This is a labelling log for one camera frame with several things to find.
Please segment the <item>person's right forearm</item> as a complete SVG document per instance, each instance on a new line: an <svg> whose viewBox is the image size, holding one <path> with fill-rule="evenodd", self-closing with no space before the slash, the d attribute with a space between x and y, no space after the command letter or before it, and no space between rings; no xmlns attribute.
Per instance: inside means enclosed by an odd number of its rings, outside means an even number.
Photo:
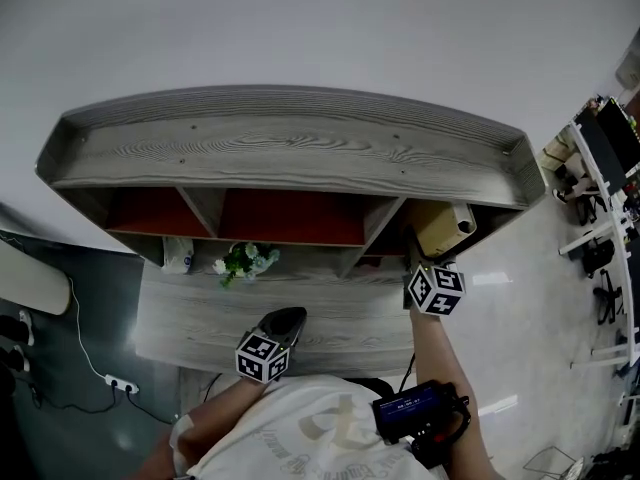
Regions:
<svg viewBox="0 0 640 480"><path fill-rule="evenodd" d="M445 465L450 480L498 480L481 433L473 388L462 369L439 317L410 310L415 367L419 384L434 380L452 383L460 396L468 396L471 422L451 446Z"/></svg>

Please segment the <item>black monitor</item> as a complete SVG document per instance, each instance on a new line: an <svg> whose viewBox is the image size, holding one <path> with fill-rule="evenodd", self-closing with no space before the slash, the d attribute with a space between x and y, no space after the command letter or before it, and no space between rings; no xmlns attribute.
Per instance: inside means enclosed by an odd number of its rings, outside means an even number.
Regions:
<svg viewBox="0 0 640 480"><path fill-rule="evenodd" d="M640 163L640 139L626 114L613 98L609 98L596 115L625 172Z"/></svg>

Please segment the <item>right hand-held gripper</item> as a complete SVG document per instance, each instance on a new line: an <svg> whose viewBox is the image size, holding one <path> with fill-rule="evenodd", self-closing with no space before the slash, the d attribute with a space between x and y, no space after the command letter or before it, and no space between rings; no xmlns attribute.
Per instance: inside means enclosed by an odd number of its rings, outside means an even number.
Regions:
<svg viewBox="0 0 640 480"><path fill-rule="evenodd" d="M407 268L415 268L405 278L404 307L415 307L420 313L433 316L450 315L465 297L464 275L449 268L428 266L412 226L403 232Z"/></svg>

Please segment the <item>black backpack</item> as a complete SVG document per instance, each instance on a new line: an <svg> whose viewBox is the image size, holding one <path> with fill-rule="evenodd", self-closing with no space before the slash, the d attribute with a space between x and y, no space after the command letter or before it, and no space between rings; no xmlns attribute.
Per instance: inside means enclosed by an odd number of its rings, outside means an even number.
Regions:
<svg viewBox="0 0 640 480"><path fill-rule="evenodd" d="M589 278L592 278L598 270L607 266L615 253L615 247L611 239L601 241L593 239L587 242L582 247L582 250L581 262L583 270Z"/></svg>

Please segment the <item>beige book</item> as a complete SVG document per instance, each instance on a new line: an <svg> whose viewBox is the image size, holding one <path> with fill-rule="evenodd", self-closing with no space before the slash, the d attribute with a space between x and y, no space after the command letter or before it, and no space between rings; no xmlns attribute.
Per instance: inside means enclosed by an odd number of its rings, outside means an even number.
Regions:
<svg viewBox="0 0 640 480"><path fill-rule="evenodd" d="M411 201L406 224L416 234L423 254L438 258L475 233L471 207L440 201Z"/></svg>

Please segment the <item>grey wood-grain table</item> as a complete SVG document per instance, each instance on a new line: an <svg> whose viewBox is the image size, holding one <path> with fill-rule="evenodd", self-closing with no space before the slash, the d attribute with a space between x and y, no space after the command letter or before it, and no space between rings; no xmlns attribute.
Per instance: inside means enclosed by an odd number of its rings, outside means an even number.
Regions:
<svg viewBox="0 0 640 480"><path fill-rule="evenodd" d="M253 281L223 287L210 268L187 275L143 269L134 334L139 356L180 367L232 373L234 350L263 316L300 306L307 320L289 375L386 377L401 374L412 355L403 308L404 270L391 258L345 277L332 260L291 252Z"/></svg>

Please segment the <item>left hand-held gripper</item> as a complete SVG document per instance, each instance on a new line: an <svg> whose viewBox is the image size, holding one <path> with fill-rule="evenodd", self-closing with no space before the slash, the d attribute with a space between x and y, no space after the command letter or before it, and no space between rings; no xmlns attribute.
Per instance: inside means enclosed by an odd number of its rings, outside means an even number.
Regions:
<svg viewBox="0 0 640 480"><path fill-rule="evenodd" d="M289 368L292 349L306 319L304 307L286 307L266 314L236 347L236 372L259 383L278 379Z"/></svg>

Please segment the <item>white power strip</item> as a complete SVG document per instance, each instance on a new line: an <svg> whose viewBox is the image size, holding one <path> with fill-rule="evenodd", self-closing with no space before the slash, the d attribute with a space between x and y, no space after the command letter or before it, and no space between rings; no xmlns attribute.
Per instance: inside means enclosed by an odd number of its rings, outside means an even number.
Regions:
<svg viewBox="0 0 640 480"><path fill-rule="evenodd" d="M110 374L104 375L104 381L110 387L118 389L126 394L137 394L139 392L139 387L136 383L121 379Z"/></svg>

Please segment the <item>person's black shorts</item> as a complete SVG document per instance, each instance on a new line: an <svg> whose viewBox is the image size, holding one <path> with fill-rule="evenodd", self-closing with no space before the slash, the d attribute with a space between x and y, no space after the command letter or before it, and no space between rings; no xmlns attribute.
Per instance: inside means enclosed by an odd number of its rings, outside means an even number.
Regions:
<svg viewBox="0 0 640 480"><path fill-rule="evenodd" d="M362 386L376 393L379 397L387 397L394 394L392 386L380 378L345 378L345 381Z"/></svg>

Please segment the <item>black office chair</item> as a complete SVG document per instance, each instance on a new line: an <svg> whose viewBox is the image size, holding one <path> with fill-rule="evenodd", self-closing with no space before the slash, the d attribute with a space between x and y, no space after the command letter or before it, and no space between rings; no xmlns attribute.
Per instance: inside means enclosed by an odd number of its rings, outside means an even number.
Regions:
<svg viewBox="0 0 640 480"><path fill-rule="evenodd" d="M593 289L593 294L599 303L597 324L614 324L616 317L623 312L624 303L622 301L622 288L614 287L607 269L599 271L601 285Z"/></svg>

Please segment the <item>grey wooden shelf desk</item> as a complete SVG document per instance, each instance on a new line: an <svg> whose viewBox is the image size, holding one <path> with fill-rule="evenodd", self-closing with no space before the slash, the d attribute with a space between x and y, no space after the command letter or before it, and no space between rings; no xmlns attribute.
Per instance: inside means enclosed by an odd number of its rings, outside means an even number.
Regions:
<svg viewBox="0 0 640 480"><path fill-rule="evenodd" d="M544 196L526 134L417 100L320 87L156 92L63 114L36 163L66 203L145 260L236 242L345 277L409 244L405 212L466 205L461 253Z"/></svg>

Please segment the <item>person's left forearm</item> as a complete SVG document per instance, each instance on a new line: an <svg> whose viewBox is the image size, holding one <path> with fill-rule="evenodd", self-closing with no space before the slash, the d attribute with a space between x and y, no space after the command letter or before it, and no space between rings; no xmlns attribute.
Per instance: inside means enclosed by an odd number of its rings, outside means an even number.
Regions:
<svg viewBox="0 0 640 480"><path fill-rule="evenodd" d="M132 480L213 480L200 462L261 398L268 384L241 378L185 414Z"/></svg>

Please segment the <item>grey wall electrical box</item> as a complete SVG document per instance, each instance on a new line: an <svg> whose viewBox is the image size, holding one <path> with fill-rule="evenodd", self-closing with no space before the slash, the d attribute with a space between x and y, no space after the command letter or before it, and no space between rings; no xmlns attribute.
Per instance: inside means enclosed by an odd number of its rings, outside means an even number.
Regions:
<svg viewBox="0 0 640 480"><path fill-rule="evenodd" d="M615 70L615 78L621 87L629 91L640 84L640 47L629 47Z"/></svg>

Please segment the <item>white curved plastic object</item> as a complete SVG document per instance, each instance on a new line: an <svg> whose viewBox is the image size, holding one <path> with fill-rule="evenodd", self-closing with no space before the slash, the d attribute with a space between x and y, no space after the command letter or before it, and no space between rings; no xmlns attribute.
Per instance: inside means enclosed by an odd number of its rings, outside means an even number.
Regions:
<svg viewBox="0 0 640 480"><path fill-rule="evenodd" d="M71 301L67 275L0 240L0 298L54 316Z"/></svg>

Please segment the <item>black desk partition panel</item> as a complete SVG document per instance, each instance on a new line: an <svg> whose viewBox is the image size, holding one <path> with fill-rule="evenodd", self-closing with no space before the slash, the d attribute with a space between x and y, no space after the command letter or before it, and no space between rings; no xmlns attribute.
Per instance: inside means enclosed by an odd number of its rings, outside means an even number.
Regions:
<svg viewBox="0 0 640 480"><path fill-rule="evenodd" d="M575 123L580 127L603 180L609 183L609 194L613 195L626 184L626 176L609 139L589 108L584 108L576 116Z"/></svg>

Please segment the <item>long white office desk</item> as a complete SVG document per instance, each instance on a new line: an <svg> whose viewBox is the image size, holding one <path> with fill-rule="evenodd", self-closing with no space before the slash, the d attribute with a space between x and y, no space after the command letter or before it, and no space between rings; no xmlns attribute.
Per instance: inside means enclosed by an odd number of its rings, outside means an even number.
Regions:
<svg viewBox="0 0 640 480"><path fill-rule="evenodd" d="M640 345L635 341L638 328L635 323L633 283L629 270L629 260L632 258L632 254L627 250L625 244L626 227L623 224L623 220L626 218L626 214L623 211L623 203L616 195L610 194L610 183L604 179L594 155L589 148L588 142L582 134L581 125L577 124L574 120L570 121L568 133L577 146L592 180L596 182L600 195L604 197L608 211L606 213L607 219L604 223L559 248L558 253L561 256L567 256L589 241L611 236L614 244L613 260L619 267L622 279L622 309L627 316L626 344L593 349L589 360L586 362L574 362L571 366L621 366L627 363L630 367L633 367L640 358Z"/></svg>

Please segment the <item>person's white t-shirt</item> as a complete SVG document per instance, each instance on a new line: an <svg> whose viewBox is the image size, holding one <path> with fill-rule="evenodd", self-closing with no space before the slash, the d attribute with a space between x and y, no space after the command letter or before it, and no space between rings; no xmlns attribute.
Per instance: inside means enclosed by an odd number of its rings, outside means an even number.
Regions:
<svg viewBox="0 0 640 480"><path fill-rule="evenodd" d="M377 394L327 375L276 383L179 480L448 480L377 432Z"/></svg>

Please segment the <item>white flowers in pot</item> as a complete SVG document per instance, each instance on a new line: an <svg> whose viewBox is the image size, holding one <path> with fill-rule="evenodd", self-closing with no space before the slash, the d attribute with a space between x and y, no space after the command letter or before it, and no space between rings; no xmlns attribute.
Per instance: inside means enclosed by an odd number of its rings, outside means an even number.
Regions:
<svg viewBox="0 0 640 480"><path fill-rule="evenodd" d="M236 279L252 280L278 262L280 250L271 244L238 242L229 252L214 261L212 268L228 287Z"/></svg>

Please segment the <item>cardboard box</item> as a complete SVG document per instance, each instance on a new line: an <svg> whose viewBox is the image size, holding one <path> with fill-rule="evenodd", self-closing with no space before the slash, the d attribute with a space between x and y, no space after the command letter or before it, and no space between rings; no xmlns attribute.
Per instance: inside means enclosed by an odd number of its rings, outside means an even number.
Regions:
<svg viewBox="0 0 640 480"><path fill-rule="evenodd" d="M555 171L569 159L573 151L571 142L555 137L541 150L537 161L540 167Z"/></svg>

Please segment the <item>white tissue packet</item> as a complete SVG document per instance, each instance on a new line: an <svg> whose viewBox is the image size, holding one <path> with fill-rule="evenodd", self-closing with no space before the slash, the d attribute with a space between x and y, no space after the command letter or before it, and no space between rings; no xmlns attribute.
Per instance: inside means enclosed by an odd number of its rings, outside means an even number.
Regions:
<svg viewBox="0 0 640 480"><path fill-rule="evenodd" d="M194 243L191 238L163 237L163 264L165 274L187 274L194 255Z"/></svg>

